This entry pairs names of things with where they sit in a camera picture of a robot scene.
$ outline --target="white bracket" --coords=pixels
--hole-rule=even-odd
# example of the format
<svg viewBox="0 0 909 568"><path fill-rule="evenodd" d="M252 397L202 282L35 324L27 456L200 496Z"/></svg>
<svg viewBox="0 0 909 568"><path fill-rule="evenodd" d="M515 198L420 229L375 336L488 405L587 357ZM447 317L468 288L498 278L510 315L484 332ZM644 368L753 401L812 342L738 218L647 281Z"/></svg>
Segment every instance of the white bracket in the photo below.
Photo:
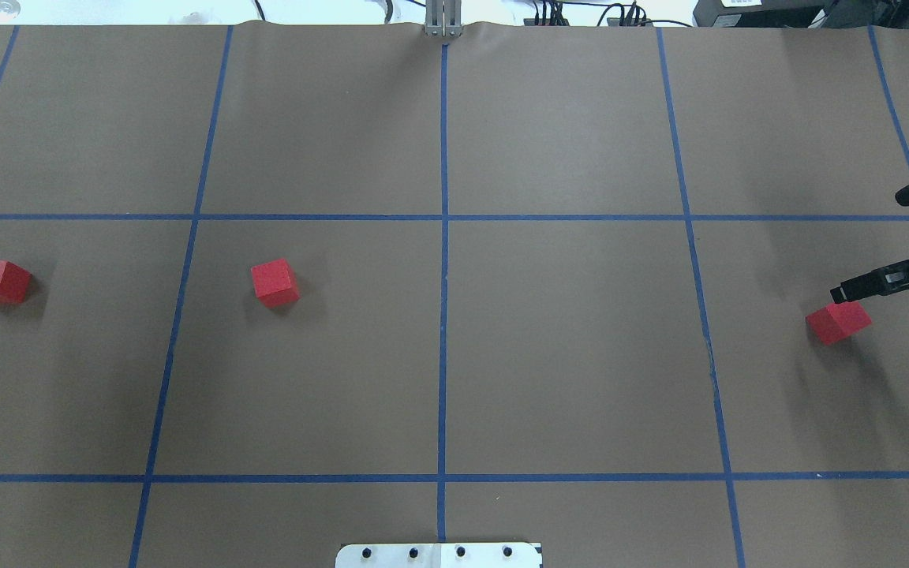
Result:
<svg viewBox="0 0 909 568"><path fill-rule="evenodd" d="M427 36L458 37L462 35L462 0L425 0Z"/></svg>
<svg viewBox="0 0 909 568"><path fill-rule="evenodd" d="M435 543L346 545L335 568L542 568L542 545Z"/></svg>

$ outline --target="horizontal blue line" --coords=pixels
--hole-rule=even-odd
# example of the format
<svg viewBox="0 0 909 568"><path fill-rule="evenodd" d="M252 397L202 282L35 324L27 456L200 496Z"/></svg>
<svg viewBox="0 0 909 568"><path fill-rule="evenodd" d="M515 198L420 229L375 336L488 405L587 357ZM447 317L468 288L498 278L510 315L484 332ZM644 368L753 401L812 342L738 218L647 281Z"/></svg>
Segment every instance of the horizontal blue line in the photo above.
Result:
<svg viewBox="0 0 909 568"><path fill-rule="evenodd" d="M213 222L439 222L443 215L339 213L0 213L0 220L213 220ZM451 222L682 222L684 215L448 215ZM909 215L690 215L694 222L909 222Z"/></svg>
<svg viewBox="0 0 909 568"><path fill-rule="evenodd" d="M433 483L436 474L154 475L154 483Z"/></svg>
<svg viewBox="0 0 909 568"><path fill-rule="evenodd" d="M836 479L909 479L909 471L776 471L732 473L735 481L823 481Z"/></svg>
<svg viewBox="0 0 909 568"><path fill-rule="evenodd" d="M308 474L308 475L154 475L154 483L435 483L436 474ZM142 483L144 475L0 473L0 483ZM722 472L693 473L456 473L448 483L598 483L659 481L725 481ZM909 479L899 471L762 471L733 472L734 481L823 481L837 479Z"/></svg>
<svg viewBox="0 0 909 568"><path fill-rule="evenodd" d="M0 483L142 483L142 475L0 473Z"/></svg>

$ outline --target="white mounting plate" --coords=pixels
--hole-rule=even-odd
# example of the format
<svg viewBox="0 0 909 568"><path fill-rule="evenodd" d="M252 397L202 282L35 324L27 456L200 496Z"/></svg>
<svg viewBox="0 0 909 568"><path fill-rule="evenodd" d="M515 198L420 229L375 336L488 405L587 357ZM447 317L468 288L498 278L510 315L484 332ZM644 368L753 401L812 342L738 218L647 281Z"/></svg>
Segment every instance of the white mounting plate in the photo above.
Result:
<svg viewBox="0 0 909 568"><path fill-rule="evenodd" d="M335 555L335 568L542 568L541 551L541 544L531 543L346 545Z"/></svg>

